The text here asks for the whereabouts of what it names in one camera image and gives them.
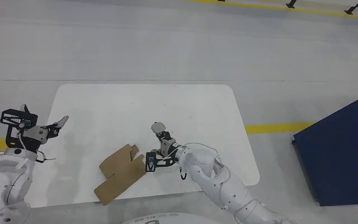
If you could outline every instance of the cable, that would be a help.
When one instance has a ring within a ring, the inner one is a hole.
[[[15,169],[20,169],[22,166],[29,160],[27,158],[27,149],[25,144],[22,141],[20,130],[18,131],[18,138],[20,140],[20,143],[22,144],[23,149],[25,150],[25,157],[16,165]]]
[[[162,161],[166,160],[167,158],[170,158],[170,155],[171,155],[171,154],[173,154],[174,152],[178,151],[178,148],[179,148],[179,147],[177,147],[175,150],[173,150],[171,153],[169,153],[169,155],[168,155],[168,156],[166,156],[166,157],[162,158],[162,159],[161,159],[161,160],[159,160],[158,162],[162,162]]]

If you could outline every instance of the blue panel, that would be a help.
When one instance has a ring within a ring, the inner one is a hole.
[[[358,204],[358,101],[294,137],[319,204]]]

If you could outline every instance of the black wire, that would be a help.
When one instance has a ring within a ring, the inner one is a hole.
[[[15,186],[15,183],[16,183],[16,181],[20,178],[20,176],[18,176],[18,177],[16,178],[15,182],[11,185],[11,189],[10,189],[10,191],[9,191],[9,194],[7,195],[7,198],[6,198],[6,204],[9,203],[9,196],[10,196],[11,190],[12,190],[12,188]]]

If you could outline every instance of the robotic hand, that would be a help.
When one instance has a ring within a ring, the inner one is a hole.
[[[188,145],[199,143],[179,145],[165,130],[166,127],[160,122],[152,125],[152,131],[159,139],[161,147],[146,154],[147,172],[154,172],[156,167],[179,164],[180,169],[184,169],[189,174],[190,178],[199,185],[210,200],[221,209],[234,214],[237,223],[293,223],[287,217],[269,210],[260,201],[253,199],[242,181],[231,174],[230,170],[222,164],[217,150],[203,144],[200,145],[215,151],[216,155],[204,149],[191,150]],[[159,223],[159,221],[147,223],[153,224]]]
[[[47,126],[37,126],[37,115],[31,114],[26,105],[20,110],[3,111],[0,122],[8,125],[6,145],[9,147],[0,155],[0,223],[24,223],[30,206],[23,198],[32,183],[32,171],[35,162],[51,160],[39,151],[49,138],[57,137],[68,120],[65,116],[60,121]]]

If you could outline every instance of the cardboard flap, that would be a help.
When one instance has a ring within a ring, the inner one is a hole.
[[[132,151],[130,151],[130,160],[133,161],[135,155],[139,152],[138,147],[134,144],[132,146]]]
[[[132,151],[132,148],[126,144],[100,164],[100,169],[107,179],[113,176],[115,170],[126,167],[131,162],[130,151]]]
[[[103,205],[110,203],[146,173],[143,158],[140,155],[95,189],[95,194]]]

